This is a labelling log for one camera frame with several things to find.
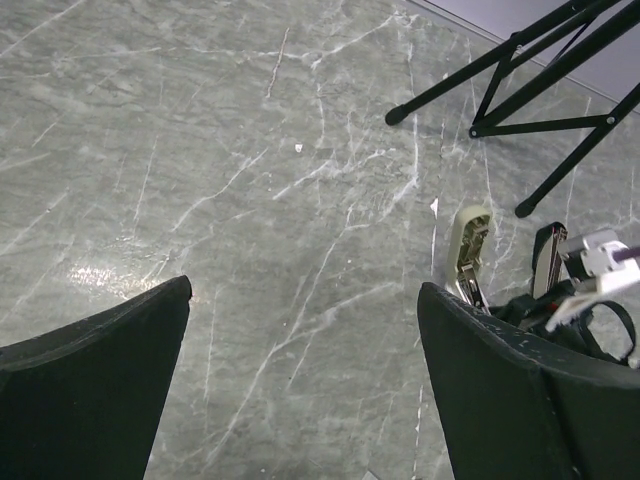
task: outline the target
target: rubber tripod foot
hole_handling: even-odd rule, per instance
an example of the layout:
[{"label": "rubber tripod foot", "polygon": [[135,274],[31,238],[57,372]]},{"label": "rubber tripod foot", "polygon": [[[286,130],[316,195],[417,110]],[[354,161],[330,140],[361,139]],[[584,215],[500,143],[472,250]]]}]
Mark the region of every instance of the rubber tripod foot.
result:
[{"label": "rubber tripod foot", "polygon": [[398,105],[395,108],[389,110],[389,112],[384,116],[384,121],[390,127],[399,124],[402,120],[407,118],[407,113],[404,109],[404,105]]},{"label": "rubber tripod foot", "polygon": [[520,205],[516,207],[516,217],[518,218],[528,217],[536,209],[536,205],[537,204],[531,202],[530,200],[525,200],[524,202],[522,202]]}]

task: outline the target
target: stapler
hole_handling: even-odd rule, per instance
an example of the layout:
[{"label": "stapler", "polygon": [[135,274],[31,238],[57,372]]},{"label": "stapler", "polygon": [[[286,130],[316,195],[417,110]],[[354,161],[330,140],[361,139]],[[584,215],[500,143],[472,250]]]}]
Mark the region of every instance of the stapler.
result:
[{"label": "stapler", "polygon": [[478,276],[490,221],[491,214],[480,205],[458,212],[451,230],[445,284],[449,293],[486,313],[489,313],[489,304],[480,289]]}]

